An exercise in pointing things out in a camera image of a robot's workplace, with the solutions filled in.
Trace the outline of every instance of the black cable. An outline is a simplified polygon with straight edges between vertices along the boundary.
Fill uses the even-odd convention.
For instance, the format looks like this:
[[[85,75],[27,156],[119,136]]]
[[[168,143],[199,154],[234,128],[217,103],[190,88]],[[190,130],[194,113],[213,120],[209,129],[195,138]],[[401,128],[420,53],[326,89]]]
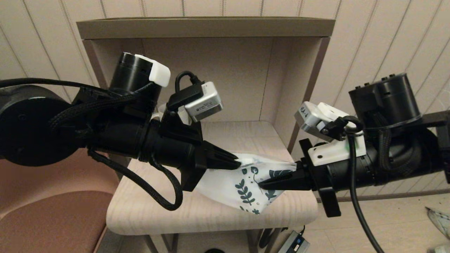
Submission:
[[[299,235],[303,235],[305,233],[306,225],[303,225],[303,229],[300,231]]]
[[[136,94],[149,88],[150,85],[152,85],[152,84],[153,83],[151,82],[151,83],[145,85],[144,87],[133,92],[131,95],[126,95],[126,96],[111,98],[111,99],[102,99],[102,100],[82,103],[79,105],[69,107],[66,110],[58,113],[56,116],[54,116],[53,118],[51,118],[49,120],[50,130],[55,131],[64,122],[67,122],[78,116],[85,115],[85,114],[93,112],[93,111],[99,111],[99,110],[104,110],[104,109],[108,109],[108,108],[123,106],[126,104],[131,104],[138,99]]]
[[[150,184],[147,183],[147,181],[142,179],[142,177],[138,176],[127,167],[112,161],[104,155],[97,153],[94,148],[88,149],[88,155],[91,156],[95,161],[104,163],[113,170],[128,177],[131,181],[135,182],[139,187],[145,190],[154,200],[156,200],[156,202],[158,202],[158,204],[160,204],[165,209],[174,211],[181,206],[181,203],[183,202],[183,190],[181,189],[180,182],[175,177],[175,175],[172,174],[172,172],[155,161],[155,157],[153,156],[153,154],[151,155],[150,164],[157,170],[163,172],[173,185],[173,188],[175,190],[175,202],[173,204],[162,197]]]
[[[386,118],[380,113],[374,114],[373,119],[378,127],[385,127],[389,124]],[[416,159],[420,157],[421,151],[416,145],[411,145],[412,152],[406,162],[399,166],[391,165],[391,160],[389,158],[391,140],[392,132],[390,129],[378,130],[378,166],[382,171],[387,172],[390,175],[408,176],[416,169],[416,167],[411,166],[411,164],[414,164]]]
[[[350,171],[351,202],[353,203],[353,207],[355,208],[356,216],[358,217],[358,220],[360,221],[361,226],[363,227],[363,230],[367,235],[367,238],[369,239],[373,248],[377,251],[377,253],[384,253],[383,249],[381,249],[380,245],[378,244],[377,240],[372,234],[372,231],[370,231],[369,225],[367,224],[364,218],[363,212],[358,202],[358,197],[356,196],[356,141],[355,141],[355,133],[357,133],[356,130],[355,129],[345,130],[347,133],[348,143],[350,146],[350,161],[348,163],[348,170]]]
[[[46,78],[15,78],[15,79],[1,80],[0,88],[6,88],[6,87],[24,85],[24,84],[50,84],[50,85],[59,85],[59,86],[70,86],[70,87],[77,87],[77,88],[86,88],[86,89],[95,90],[98,92],[108,94],[107,90],[104,90],[104,89],[101,89],[101,88],[98,88],[95,86],[90,86],[90,85],[82,84],[79,82],[61,81],[61,80],[46,79]]]
[[[258,244],[259,248],[265,248],[269,244],[269,241],[270,241],[272,235],[274,234],[271,232],[272,232],[271,228],[264,229],[264,231],[262,232],[262,235],[261,235],[261,239],[259,240],[259,244]]]
[[[178,76],[176,76],[176,78],[175,78],[175,93],[180,91],[180,81],[185,76],[190,77],[192,85],[205,83],[205,82],[200,81],[199,78],[196,75],[194,75],[194,73],[185,70],[185,71],[181,72],[180,74],[178,74]]]

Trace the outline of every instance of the white cloth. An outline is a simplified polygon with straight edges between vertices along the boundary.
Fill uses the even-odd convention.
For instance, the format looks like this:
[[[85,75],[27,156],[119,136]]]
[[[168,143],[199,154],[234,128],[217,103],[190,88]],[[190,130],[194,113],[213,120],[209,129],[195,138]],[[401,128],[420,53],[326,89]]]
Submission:
[[[242,165],[236,170],[208,169],[196,186],[204,196],[225,205],[260,214],[283,190],[265,190],[259,182],[295,171],[287,163],[255,154],[235,154]]]

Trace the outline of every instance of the shelf top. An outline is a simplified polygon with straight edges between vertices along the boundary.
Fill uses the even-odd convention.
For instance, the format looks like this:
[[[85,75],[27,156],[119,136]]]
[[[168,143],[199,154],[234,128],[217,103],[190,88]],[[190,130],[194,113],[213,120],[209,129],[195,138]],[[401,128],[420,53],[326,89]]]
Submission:
[[[84,40],[199,37],[329,37],[333,19],[296,17],[107,18],[77,22]]]

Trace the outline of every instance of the leaf print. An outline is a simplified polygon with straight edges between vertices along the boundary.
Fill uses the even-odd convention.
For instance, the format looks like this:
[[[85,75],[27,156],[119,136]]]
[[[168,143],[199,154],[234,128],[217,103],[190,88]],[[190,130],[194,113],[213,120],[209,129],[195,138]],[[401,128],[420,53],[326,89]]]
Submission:
[[[270,176],[270,178],[274,178],[274,177],[287,175],[290,172],[291,172],[290,170],[281,170],[281,171],[269,170],[269,176]]]
[[[251,171],[253,174],[258,174],[258,168],[257,168],[257,167],[250,167],[250,171]]]
[[[270,199],[275,198],[277,196],[274,193],[275,193],[275,190],[268,190],[265,195],[268,198],[268,200],[270,200]]]
[[[241,182],[237,185],[234,185],[236,188],[238,188],[238,193],[241,195],[242,202],[245,204],[252,205],[252,202],[255,201],[255,199],[250,199],[252,197],[252,193],[248,191],[248,187],[244,186],[245,180],[242,179]]]
[[[241,180],[241,183],[238,185],[234,185],[236,188],[241,189],[242,187],[244,187],[245,181],[244,179]]]

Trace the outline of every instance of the pink chair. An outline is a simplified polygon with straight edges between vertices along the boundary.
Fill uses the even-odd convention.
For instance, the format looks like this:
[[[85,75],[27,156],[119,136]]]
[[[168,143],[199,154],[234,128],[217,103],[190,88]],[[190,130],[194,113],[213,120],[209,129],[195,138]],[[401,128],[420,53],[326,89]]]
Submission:
[[[86,149],[42,167],[0,160],[0,252],[96,252],[117,185]]]

